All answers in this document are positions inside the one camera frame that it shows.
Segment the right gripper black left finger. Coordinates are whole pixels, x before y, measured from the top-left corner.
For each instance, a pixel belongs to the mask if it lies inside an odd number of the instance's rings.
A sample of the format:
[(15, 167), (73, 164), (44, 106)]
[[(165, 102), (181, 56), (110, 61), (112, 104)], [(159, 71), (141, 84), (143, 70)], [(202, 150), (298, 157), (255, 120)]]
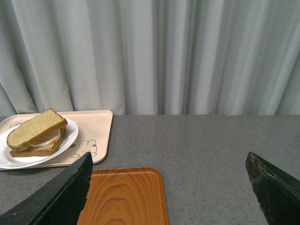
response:
[(85, 153), (0, 217), (2, 225), (75, 225), (87, 201), (93, 161)]

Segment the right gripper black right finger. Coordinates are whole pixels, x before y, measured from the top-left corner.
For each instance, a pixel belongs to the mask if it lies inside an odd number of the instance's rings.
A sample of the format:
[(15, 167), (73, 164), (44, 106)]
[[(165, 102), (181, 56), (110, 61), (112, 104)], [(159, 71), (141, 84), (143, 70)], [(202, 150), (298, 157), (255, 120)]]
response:
[(253, 192), (269, 225), (300, 223), (300, 181), (249, 152), (246, 169)]

